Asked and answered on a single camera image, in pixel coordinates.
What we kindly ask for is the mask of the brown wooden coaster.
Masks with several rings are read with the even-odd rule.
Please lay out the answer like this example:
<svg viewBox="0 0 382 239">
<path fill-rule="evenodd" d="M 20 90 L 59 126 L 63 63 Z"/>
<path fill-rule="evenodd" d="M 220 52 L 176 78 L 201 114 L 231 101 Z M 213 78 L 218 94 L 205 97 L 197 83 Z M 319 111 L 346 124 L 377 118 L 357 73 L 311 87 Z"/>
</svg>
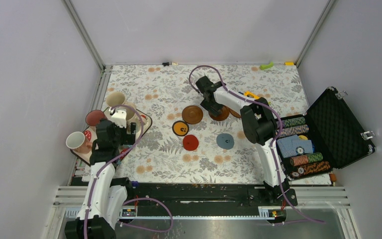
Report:
<svg viewBox="0 0 382 239">
<path fill-rule="evenodd" d="M 223 120 L 226 120 L 230 115 L 230 110 L 228 107 L 226 106 L 223 106 L 223 108 L 221 109 L 220 111 L 220 114 L 218 116 L 215 116 L 214 114 L 212 114 L 211 112 L 209 112 L 209 116 L 215 120 L 215 121 L 223 121 Z"/>
<path fill-rule="evenodd" d="M 233 115 L 234 117 L 239 118 L 239 119 L 241 118 L 240 114 L 235 112 L 234 110 L 229 109 L 229 111 L 230 111 L 230 114 Z"/>
<path fill-rule="evenodd" d="M 198 124 L 203 119 L 203 111 L 199 106 L 187 106 L 182 111 L 182 118 L 188 124 Z"/>
</svg>

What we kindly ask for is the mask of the brown wooden coaster top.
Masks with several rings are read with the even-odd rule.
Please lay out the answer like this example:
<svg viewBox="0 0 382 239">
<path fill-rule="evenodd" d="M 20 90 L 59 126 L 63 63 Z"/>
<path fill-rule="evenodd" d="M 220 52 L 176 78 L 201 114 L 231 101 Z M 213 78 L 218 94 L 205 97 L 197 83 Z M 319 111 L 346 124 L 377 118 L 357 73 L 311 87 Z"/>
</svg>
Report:
<svg viewBox="0 0 382 239">
<path fill-rule="evenodd" d="M 182 111 L 182 118 L 188 124 L 198 124 L 203 119 L 203 111 L 199 106 L 187 106 Z"/>
</svg>

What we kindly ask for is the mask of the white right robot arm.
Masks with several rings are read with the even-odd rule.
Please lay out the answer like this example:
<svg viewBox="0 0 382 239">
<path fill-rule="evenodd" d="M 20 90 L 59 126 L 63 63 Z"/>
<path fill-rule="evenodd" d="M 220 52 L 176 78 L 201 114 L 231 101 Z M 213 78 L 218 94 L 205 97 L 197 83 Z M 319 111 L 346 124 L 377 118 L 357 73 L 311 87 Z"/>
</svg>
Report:
<svg viewBox="0 0 382 239">
<path fill-rule="evenodd" d="M 277 121 L 267 101 L 228 90 L 222 81 L 213 83 L 207 76 L 195 85 L 203 96 L 200 105 L 209 113 L 217 117 L 227 107 L 240 115 L 244 134 L 255 145 L 262 164 L 266 201 L 271 205 L 292 205 L 293 194 L 276 148 Z"/>
</svg>

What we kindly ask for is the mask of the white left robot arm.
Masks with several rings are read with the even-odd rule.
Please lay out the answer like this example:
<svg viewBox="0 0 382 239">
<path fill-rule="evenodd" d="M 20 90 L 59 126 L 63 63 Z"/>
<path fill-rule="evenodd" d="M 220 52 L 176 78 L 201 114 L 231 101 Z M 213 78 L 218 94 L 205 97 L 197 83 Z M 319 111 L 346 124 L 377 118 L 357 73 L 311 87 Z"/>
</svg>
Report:
<svg viewBox="0 0 382 239">
<path fill-rule="evenodd" d="M 121 205 L 134 200 L 128 178 L 112 185 L 115 174 L 113 162 L 120 158 L 119 148 L 135 143 L 136 124 L 128 133 L 124 119 L 101 119 L 96 125 L 96 139 L 91 145 L 91 180 L 83 205 L 76 219 L 67 222 L 64 233 L 68 239 L 114 239 L 115 224 Z"/>
</svg>

